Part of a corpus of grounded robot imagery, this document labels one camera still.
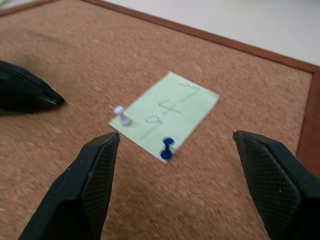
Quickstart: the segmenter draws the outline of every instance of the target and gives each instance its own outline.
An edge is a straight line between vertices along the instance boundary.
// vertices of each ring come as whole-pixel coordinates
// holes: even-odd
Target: white push pin
[[[121,118],[120,119],[120,123],[123,126],[128,126],[128,125],[130,125],[132,123],[131,118],[124,114],[124,107],[123,106],[116,106],[113,109],[113,111],[114,111],[115,114],[119,115],[119,117]]]

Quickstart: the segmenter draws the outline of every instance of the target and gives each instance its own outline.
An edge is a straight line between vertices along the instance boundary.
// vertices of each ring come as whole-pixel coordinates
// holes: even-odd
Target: paper note
[[[170,72],[132,103],[124,114],[132,124],[122,126],[119,117],[111,126],[163,162],[164,138],[174,140],[175,152],[218,102],[219,95]]]

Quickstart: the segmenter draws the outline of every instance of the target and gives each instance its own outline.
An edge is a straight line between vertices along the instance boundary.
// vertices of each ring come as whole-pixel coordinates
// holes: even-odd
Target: white surface
[[[10,9],[23,4],[28,4],[35,1],[36,0],[9,0],[3,6],[0,7],[0,11],[5,9]]]
[[[107,0],[320,65],[320,0]]]

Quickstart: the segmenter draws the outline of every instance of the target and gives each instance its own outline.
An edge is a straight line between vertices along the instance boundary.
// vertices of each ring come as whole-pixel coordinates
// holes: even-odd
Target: cork board
[[[178,151],[218,100],[215,92],[168,72],[124,111],[130,118],[129,125],[123,125],[120,116],[109,124],[160,161],[168,163],[169,159],[161,157],[164,139],[172,138],[170,151]]]
[[[82,145],[113,131],[112,108],[168,71],[215,89],[219,102],[168,165],[121,137],[101,239],[269,239],[232,133],[263,134],[295,153],[311,74],[83,1],[1,21],[1,59],[67,104],[0,117],[0,239],[17,239]]]

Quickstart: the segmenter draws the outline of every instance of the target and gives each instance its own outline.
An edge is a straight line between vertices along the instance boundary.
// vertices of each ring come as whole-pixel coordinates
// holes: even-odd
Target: push pin
[[[114,111],[115,114],[119,115],[119,117],[121,118],[120,119],[120,123],[123,126],[128,126],[128,125],[130,125],[132,123],[131,118],[124,114],[124,107],[123,106],[116,106],[113,109],[113,111]]]
[[[174,144],[175,141],[171,138],[171,137],[167,137],[163,140],[163,143],[165,145],[164,150],[161,152],[160,156],[164,159],[164,160],[169,160],[172,157],[172,152],[170,151],[169,146],[171,144]]]

